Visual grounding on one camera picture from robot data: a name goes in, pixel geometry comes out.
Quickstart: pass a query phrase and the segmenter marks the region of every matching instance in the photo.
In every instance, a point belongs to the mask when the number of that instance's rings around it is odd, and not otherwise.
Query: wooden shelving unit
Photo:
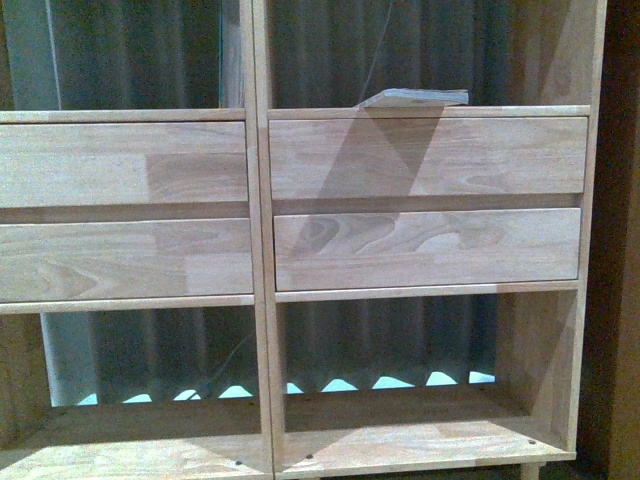
[[[574,458],[606,1],[514,0],[502,101],[402,109],[277,108],[281,2],[238,4],[243,106],[0,113],[0,476]],[[495,385],[286,394],[287,304],[474,294]],[[38,313],[232,305],[255,401],[49,406]]]

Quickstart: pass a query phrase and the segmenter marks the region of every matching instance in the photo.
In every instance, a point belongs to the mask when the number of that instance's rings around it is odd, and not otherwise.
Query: open compartment
[[[598,0],[265,1],[274,108],[354,107],[389,88],[591,103]]]
[[[283,388],[304,393],[283,395],[274,421],[277,478],[572,459],[576,301],[571,290],[280,304]]]
[[[0,327],[2,478],[271,478],[252,306]]]
[[[247,1],[3,0],[1,107],[242,108]]]

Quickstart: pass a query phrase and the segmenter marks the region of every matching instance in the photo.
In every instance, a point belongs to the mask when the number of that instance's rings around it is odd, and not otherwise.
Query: wooden drawer
[[[580,209],[275,217],[280,291],[576,279]]]
[[[248,219],[0,225],[0,302],[251,293]]]
[[[274,200],[583,191],[587,119],[273,120]]]
[[[0,208],[247,202],[243,122],[0,126]]]

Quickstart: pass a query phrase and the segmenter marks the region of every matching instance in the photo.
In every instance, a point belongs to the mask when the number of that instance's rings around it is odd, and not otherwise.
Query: wire
[[[373,70],[378,63],[378,55],[380,55],[380,50],[382,50],[382,44],[384,42],[384,37],[387,34],[387,29],[389,28],[389,22],[391,21],[391,12],[393,11],[393,5],[395,4],[395,0],[389,0],[389,8],[387,9],[387,18],[384,21],[384,27],[382,28],[382,33],[378,38],[378,44],[376,45],[376,49],[373,52],[373,58],[371,59],[371,64],[369,65],[369,73],[367,74],[367,80],[364,83],[364,87],[362,88],[362,93],[360,93],[360,99],[358,103],[362,103],[365,95],[367,94],[367,89],[369,88],[369,83],[371,83],[371,77],[373,76]]]
[[[218,370],[213,374],[213,376],[211,377],[211,379],[209,379],[208,382],[206,382],[203,385],[200,385],[195,393],[193,393],[189,398],[187,398],[187,400],[192,400],[193,397],[195,397],[199,391],[202,391],[205,387],[209,386],[209,385],[213,385],[213,383],[220,377],[220,375],[222,375],[222,373],[226,370],[227,366],[229,365],[229,362],[231,361],[231,359],[233,358],[233,356],[238,352],[238,350],[240,350],[240,347],[242,347],[242,345],[244,345],[249,339],[253,338],[254,333],[250,333],[249,335],[247,335],[246,337],[244,337],[240,343],[238,343],[233,350],[231,350],[231,353],[229,353],[229,355],[227,356],[227,358],[225,359],[224,362],[222,362],[222,365],[220,365],[220,368],[218,368]]]

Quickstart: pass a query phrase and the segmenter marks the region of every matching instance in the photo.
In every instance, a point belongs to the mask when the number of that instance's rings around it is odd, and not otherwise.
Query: shelf board
[[[496,385],[291,395],[287,426],[283,480],[575,458]]]
[[[361,300],[372,298],[487,295],[522,292],[556,292],[576,290],[577,288],[577,280],[561,280],[552,282],[513,282],[474,285],[435,285],[424,287],[313,290],[297,292],[276,292],[276,302],[321,302],[328,300]]]
[[[14,123],[136,123],[242,121],[244,108],[170,110],[62,110],[0,112],[0,124]]]
[[[73,407],[0,451],[0,476],[24,478],[271,478],[257,401]]]
[[[502,118],[586,117],[589,105],[431,107],[431,108],[294,108],[271,109],[269,120],[335,120],[357,118]]]
[[[254,304],[253,294],[198,297],[70,300],[58,302],[0,303],[0,315],[59,312],[102,312],[156,308],[236,307]]]

